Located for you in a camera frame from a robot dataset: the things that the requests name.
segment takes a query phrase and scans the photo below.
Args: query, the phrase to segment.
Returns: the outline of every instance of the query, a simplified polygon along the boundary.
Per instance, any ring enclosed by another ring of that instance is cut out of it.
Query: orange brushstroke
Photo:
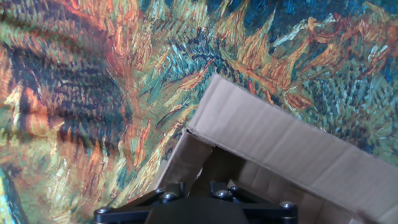
[[[213,63],[213,59],[209,60],[205,67],[201,69],[199,72],[195,72],[187,77],[185,77],[178,88],[179,90],[192,90],[195,86],[197,86],[200,81],[203,79],[203,77],[207,73],[207,69],[209,65]]]
[[[108,0],[108,9],[109,11],[113,11],[113,0]]]
[[[308,31],[311,33],[312,37],[319,43],[329,43],[329,41],[335,36],[334,33],[331,32],[327,32],[325,30],[321,31],[320,33],[317,33],[315,31],[315,23],[316,23],[316,19],[310,17],[308,19]]]
[[[292,93],[286,93],[286,99],[288,104],[296,109],[303,109],[312,105],[312,102],[309,99]]]
[[[251,83],[251,81],[249,80],[249,91],[255,95],[256,94],[256,89],[254,88],[253,84]]]
[[[75,0],[70,0],[70,4],[72,5],[72,7],[76,10],[79,10],[79,5],[77,4],[77,2]]]
[[[33,135],[45,136],[50,131],[47,108],[37,99],[32,89],[27,88],[25,95],[30,109],[26,128]]]
[[[148,138],[149,131],[150,131],[150,119],[148,119],[146,128],[141,129],[141,134],[139,136],[139,145],[135,151],[136,154],[136,158],[134,160],[135,167],[139,166],[141,162],[143,162],[143,160],[145,159],[144,143]]]
[[[0,106],[8,95],[8,86],[12,78],[12,62],[7,50],[0,46]]]

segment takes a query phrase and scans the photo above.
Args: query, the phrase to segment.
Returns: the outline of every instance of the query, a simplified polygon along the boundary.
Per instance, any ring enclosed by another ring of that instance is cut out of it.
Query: open cardboard box
[[[398,223],[398,168],[214,75],[155,188],[210,180],[298,205],[299,223]]]

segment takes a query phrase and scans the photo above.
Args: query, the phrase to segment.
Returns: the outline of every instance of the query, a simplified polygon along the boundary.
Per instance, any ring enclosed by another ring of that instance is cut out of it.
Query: painting print
[[[398,166],[397,10],[0,0],[0,222],[91,223],[146,193],[215,73]]]

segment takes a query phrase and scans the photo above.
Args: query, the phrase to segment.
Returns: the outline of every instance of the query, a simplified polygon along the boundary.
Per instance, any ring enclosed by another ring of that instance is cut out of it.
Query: cardboard box flap
[[[397,216],[398,168],[214,75],[189,130],[347,210]]]

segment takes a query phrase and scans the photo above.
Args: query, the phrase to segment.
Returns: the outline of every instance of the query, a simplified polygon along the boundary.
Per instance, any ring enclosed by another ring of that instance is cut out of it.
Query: screw
[[[101,207],[101,208],[97,209],[97,213],[107,213],[110,210],[111,210],[111,207]]]
[[[174,192],[166,192],[163,194],[163,198],[165,199],[172,199],[176,197],[177,195]]]
[[[288,202],[288,201],[286,201],[286,202],[281,202],[281,203],[280,203],[280,206],[282,206],[282,207],[284,207],[284,208],[291,208],[291,207],[294,206],[294,203],[293,203],[293,202]]]
[[[216,192],[217,197],[225,197],[229,194],[229,191],[227,190],[219,190]]]

